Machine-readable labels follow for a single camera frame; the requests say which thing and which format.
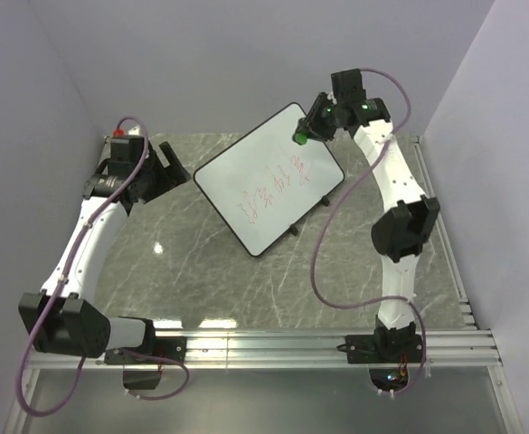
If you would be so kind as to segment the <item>green whiteboard eraser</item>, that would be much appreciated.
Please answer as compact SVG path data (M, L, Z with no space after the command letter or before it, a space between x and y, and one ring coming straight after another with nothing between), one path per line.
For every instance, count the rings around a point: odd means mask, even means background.
M299 146L303 146L308 141L308 132L304 129L297 129L292 136L292 140Z

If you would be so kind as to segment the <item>white whiteboard black frame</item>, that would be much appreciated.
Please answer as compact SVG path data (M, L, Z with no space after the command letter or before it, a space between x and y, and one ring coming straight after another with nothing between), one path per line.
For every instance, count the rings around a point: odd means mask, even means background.
M328 147L292 140L292 102L194 171L194 183L249 255L262 255L345 179Z

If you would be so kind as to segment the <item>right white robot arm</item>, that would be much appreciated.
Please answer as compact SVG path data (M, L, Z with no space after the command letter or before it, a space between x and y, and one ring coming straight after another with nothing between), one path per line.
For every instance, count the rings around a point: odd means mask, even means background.
M439 216L439 201L416 181L381 99L336 98L321 92L298 121L293 139L300 145L326 142L339 129L363 152L383 201L383 215L371 228L382 262L375 329L369 335L347 335L339 349L349 363L418 363L425 353L425 337L413 302L415 274Z

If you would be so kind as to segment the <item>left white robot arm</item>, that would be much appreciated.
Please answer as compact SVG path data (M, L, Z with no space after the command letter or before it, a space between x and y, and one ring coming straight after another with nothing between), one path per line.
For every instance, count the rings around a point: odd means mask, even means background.
M107 317L94 307L104 262L136 203L149 203L190 180L168 142L146 147L142 136L114 137L110 156L85 183L80 217L53 273L36 293L25 293L19 314L39 353L98 358L125 348L136 363L157 353L152 320Z

